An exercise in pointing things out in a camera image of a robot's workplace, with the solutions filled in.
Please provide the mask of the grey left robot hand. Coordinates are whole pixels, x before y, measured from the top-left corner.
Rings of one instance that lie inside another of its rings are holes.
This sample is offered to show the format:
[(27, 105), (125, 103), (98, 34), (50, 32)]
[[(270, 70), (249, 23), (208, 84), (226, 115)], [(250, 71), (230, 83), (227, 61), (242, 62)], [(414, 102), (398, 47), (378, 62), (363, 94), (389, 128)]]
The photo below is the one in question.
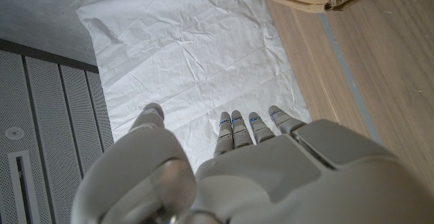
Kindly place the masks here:
[(73, 223), (432, 223), (433, 194), (389, 150), (326, 119), (220, 116), (212, 159), (193, 170), (162, 108), (148, 104), (93, 164)]

